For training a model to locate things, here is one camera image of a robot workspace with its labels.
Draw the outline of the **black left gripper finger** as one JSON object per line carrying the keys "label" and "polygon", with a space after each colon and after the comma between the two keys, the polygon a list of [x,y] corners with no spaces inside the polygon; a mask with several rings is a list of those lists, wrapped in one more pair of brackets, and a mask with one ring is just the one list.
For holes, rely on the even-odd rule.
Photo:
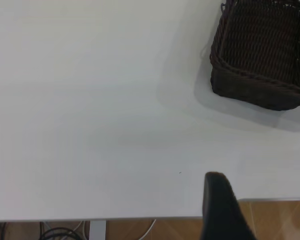
{"label": "black left gripper finger", "polygon": [[239,203],[226,176],[207,172],[204,179],[202,240],[253,240]]}

